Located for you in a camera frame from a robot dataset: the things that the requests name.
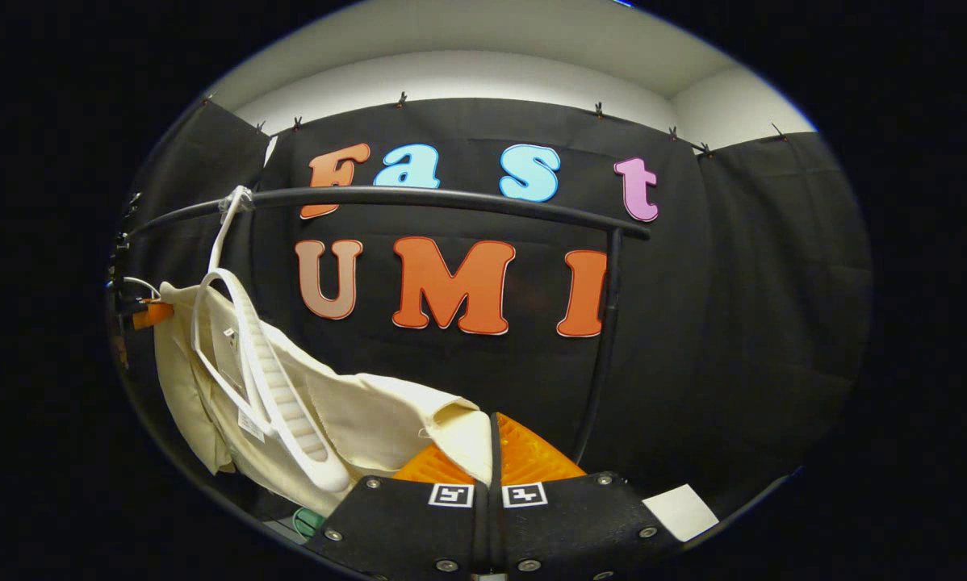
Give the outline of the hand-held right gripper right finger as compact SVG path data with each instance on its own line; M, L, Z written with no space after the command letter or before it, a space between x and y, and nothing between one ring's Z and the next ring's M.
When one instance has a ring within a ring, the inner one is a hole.
M635 580L685 537L616 472L587 474L538 434L493 413L490 563L509 580Z

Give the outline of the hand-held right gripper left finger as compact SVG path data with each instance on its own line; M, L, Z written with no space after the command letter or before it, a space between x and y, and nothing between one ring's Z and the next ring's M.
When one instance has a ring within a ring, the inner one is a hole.
M472 580L491 570L487 510L487 486L431 444L359 479L305 548L374 580Z

